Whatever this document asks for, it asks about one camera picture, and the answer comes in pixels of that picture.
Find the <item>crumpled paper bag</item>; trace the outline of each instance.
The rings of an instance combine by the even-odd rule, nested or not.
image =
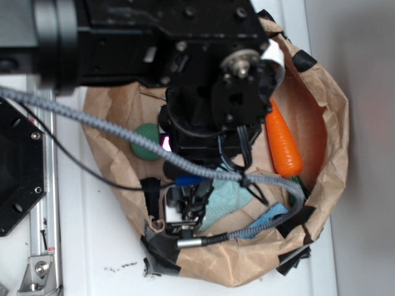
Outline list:
[[[261,277],[279,266],[280,255],[316,241],[346,185],[349,143],[346,96],[320,64],[283,36],[279,25],[264,19],[261,22],[268,36],[285,54],[285,79],[273,98],[301,152],[304,168],[300,177],[312,192],[306,207],[314,210],[307,221],[296,225],[285,237],[279,229],[269,229],[251,240],[232,239],[207,247],[174,251],[176,253],[169,256],[180,276],[229,287]],[[157,123],[158,109],[166,104],[164,98],[165,89],[147,89],[139,83],[116,88],[89,88],[84,111],[135,130],[143,123]],[[96,163],[106,178],[134,187],[141,186],[139,179],[165,178],[163,160],[141,160],[132,153],[128,142],[87,126],[84,129]],[[253,160],[249,173],[274,174],[265,128],[254,144]],[[286,191],[275,186],[261,188],[270,204],[288,204]],[[113,189],[113,193],[136,235],[145,244],[149,244],[146,236],[164,236],[148,216],[142,192]],[[204,234],[244,228],[266,210],[253,199],[244,208],[216,222]]]

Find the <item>metal bracket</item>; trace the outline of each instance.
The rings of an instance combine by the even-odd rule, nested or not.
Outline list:
[[[52,255],[29,257],[18,296],[45,296],[57,289],[52,261]]]
[[[44,134],[0,98],[0,237],[45,195]]]
[[[6,296],[8,293],[8,290],[6,287],[4,287],[2,284],[0,284],[0,296]]]

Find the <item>white wall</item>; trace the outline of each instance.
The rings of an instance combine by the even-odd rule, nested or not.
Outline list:
[[[340,295],[395,294],[395,0],[305,0],[313,56],[351,103],[347,188],[332,215]]]

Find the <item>pink light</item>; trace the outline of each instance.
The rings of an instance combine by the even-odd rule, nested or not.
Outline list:
[[[165,137],[163,138],[162,147],[163,147],[163,149],[165,149],[166,151],[169,151],[169,152],[172,151],[172,148],[170,147],[170,137],[169,137],[169,136],[165,136]]]

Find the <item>bolt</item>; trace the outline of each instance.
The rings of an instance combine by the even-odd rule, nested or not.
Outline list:
[[[227,123],[231,123],[233,120],[235,120],[235,118],[231,114],[228,114],[226,119]]]
[[[169,84],[171,82],[171,79],[169,76],[163,76],[162,79],[160,79],[160,83],[162,84]]]
[[[248,14],[247,14],[247,12],[246,12],[246,10],[244,8],[242,8],[242,7],[236,8],[236,16],[239,19],[244,20],[247,17],[247,15]]]
[[[246,60],[238,60],[232,66],[233,74],[242,79],[248,76],[249,62]]]
[[[193,6],[187,6],[184,9],[184,14],[186,17],[193,18],[195,16],[196,9]]]
[[[38,140],[39,138],[41,138],[40,133],[34,132],[33,134],[31,134],[31,138],[33,140]]]
[[[260,48],[260,50],[262,50],[262,51],[266,50],[266,48],[267,48],[267,43],[262,43],[262,44],[259,46],[259,48]]]
[[[49,272],[49,265],[44,261],[37,262],[35,268],[39,276],[44,276]]]
[[[27,287],[27,289],[28,289],[29,291],[37,291],[37,290],[38,290],[38,284],[37,284],[36,282],[34,282],[34,283],[30,284],[30,285]]]
[[[177,48],[177,50],[180,52],[183,52],[187,47],[188,45],[185,41],[180,41],[175,45],[175,48]]]
[[[247,67],[240,68],[240,69],[237,71],[237,76],[238,76],[239,78],[247,77],[247,75],[248,75],[248,68],[247,68]]]

